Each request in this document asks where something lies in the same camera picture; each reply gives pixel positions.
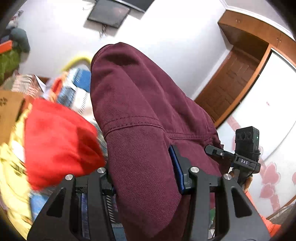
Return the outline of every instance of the camera lens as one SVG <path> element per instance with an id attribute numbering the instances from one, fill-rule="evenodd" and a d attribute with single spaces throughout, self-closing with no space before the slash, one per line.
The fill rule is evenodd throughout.
<path id="1" fill-rule="evenodd" d="M 245 132 L 242 132 L 242 133 L 241 133 L 241 139 L 242 139 L 242 140 L 246 139 L 246 133 L 245 133 Z"/>
<path id="2" fill-rule="evenodd" d="M 247 133 L 247 139 L 250 139 L 251 138 L 251 135 L 252 135 L 251 132 L 248 132 Z"/>

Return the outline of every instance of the blue cloth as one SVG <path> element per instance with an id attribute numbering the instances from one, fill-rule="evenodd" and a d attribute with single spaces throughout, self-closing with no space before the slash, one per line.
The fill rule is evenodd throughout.
<path id="1" fill-rule="evenodd" d="M 70 108 L 75 96 L 75 90 L 71 87 L 63 87 L 57 98 L 57 103 Z"/>
<path id="2" fill-rule="evenodd" d="M 74 77 L 73 84 L 81 89 L 84 89 L 86 92 L 90 93 L 91 73 L 87 70 L 80 69 Z"/>

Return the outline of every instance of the green cloth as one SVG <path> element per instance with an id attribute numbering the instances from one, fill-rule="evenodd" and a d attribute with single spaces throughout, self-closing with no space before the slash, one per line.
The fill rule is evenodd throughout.
<path id="1" fill-rule="evenodd" d="M 4 82 L 4 73 L 17 69 L 19 63 L 20 53 L 18 49 L 12 49 L 0 54 L 0 85 Z"/>

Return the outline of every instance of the orange sleeve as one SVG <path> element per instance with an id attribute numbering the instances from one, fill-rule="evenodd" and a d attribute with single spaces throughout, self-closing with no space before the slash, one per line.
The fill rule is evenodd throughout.
<path id="1" fill-rule="evenodd" d="M 251 203 L 254 205 L 254 202 L 252 200 L 252 197 L 249 193 L 249 191 L 246 192 L 246 196 L 250 199 Z M 279 228 L 281 227 L 279 224 L 273 224 L 271 221 L 267 220 L 265 217 L 263 217 L 262 215 L 260 215 L 262 221 L 264 222 L 264 224 L 266 225 L 268 232 L 270 233 L 270 236 L 274 236 L 275 233 L 279 230 Z"/>

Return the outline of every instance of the silver bolt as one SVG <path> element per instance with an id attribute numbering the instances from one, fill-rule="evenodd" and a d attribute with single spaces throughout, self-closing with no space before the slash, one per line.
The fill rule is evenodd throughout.
<path id="1" fill-rule="evenodd" d="M 200 171 L 198 167 L 192 167 L 190 170 L 194 173 L 198 173 Z"/>
<path id="2" fill-rule="evenodd" d="M 65 179 L 68 181 L 72 180 L 72 178 L 73 178 L 72 174 L 68 174 L 67 176 L 65 176 Z"/>
<path id="3" fill-rule="evenodd" d="M 230 180 L 231 179 L 231 175 L 226 173 L 223 175 L 223 177 L 226 179 L 226 180 Z"/>
<path id="4" fill-rule="evenodd" d="M 97 171 L 98 171 L 98 173 L 104 173 L 106 171 L 106 168 L 100 167 L 100 168 L 98 168 Z"/>

